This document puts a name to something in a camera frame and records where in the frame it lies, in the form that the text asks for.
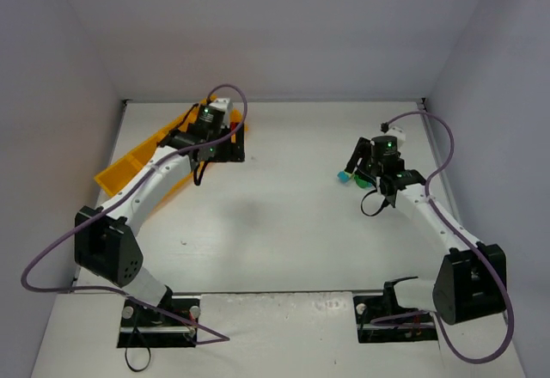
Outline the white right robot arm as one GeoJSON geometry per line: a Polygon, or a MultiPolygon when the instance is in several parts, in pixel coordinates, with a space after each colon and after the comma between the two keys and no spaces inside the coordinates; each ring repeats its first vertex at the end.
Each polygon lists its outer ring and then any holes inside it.
{"type": "Polygon", "coordinates": [[[407,169],[400,157],[401,142],[390,134],[360,137],[344,172],[370,183],[384,197],[382,209],[390,206],[398,210],[443,254],[431,299],[446,323],[454,325],[505,311],[503,294],[482,262],[486,259],[505,284],[504,250],[461,229],[441,204],[425,193],[424,176],[407,169]]]}

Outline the cyan small lego brick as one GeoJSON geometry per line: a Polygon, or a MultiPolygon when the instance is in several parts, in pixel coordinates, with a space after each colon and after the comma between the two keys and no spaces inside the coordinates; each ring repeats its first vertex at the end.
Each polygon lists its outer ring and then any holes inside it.
{"type": "Polygon", "coordinates": [[[347,183],[351,176],[346,171],[340,171],[337,174],[337,178],[341,183],[347,183]]]}

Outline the green rounded lego piece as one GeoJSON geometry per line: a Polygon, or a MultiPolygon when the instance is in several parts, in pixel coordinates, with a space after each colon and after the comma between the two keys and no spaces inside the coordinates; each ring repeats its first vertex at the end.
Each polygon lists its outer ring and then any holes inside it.
{"type": "Polygon", "coordinates": [[[368,177],[362,177],[362,176],[358,176],[356,175],[354,177],[354,181],[355,183],[357,184],[358,187],[360,188],[371,188],[373,187],[375,184],[372,182],[372,179],[368,178],[368,177]]]}

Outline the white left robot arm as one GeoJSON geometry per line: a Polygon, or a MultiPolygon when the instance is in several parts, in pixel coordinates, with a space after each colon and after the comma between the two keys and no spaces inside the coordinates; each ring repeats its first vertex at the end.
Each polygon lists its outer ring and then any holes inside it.
{"type": "Polygon", "coordinates": [[[228,98],[199,104],[134,151],[142,162],[111,198],[76,214],[74,258],[82,268],[154,308],[169,310],[173,291],[145,267],[138,233],[149,214],[179,183],[201,181],[204,166],[243,162],[244,125],[228,98]]]}

